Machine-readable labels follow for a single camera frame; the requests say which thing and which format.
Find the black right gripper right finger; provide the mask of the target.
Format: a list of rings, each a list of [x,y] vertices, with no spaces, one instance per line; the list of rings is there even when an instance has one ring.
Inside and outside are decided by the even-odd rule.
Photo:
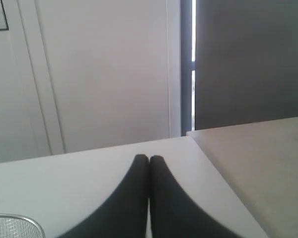
[[[149,209],[153,238],[239,237],[190,198],[162,156],[152,156],[149,167]]]

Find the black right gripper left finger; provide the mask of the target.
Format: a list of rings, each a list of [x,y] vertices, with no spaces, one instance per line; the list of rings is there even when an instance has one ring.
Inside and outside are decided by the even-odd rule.
[[[113,193],[62,238],[144,238],[149,203],[149,159],[138,154]]]

